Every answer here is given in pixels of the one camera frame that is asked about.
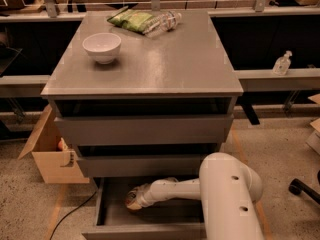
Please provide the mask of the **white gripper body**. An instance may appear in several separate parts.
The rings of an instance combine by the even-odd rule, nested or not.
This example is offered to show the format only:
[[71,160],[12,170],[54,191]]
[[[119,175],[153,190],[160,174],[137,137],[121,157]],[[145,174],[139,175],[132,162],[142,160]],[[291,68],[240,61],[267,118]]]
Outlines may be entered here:
[[136,202],[142,208],[152,206],[157,202],[152,194],[150,184],[143,184],[137,187]]

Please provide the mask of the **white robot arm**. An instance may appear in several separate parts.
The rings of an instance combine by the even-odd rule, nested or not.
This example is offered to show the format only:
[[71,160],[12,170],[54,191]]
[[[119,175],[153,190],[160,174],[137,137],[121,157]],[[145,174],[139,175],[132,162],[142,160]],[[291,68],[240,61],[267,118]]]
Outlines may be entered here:
[[212,153],[196,179],[174,177],[133,188],[125,205],[131,211],[174,198],[199,200],[208,240],[264,240],[254,203],[263,193],[260,176],[226,153]]

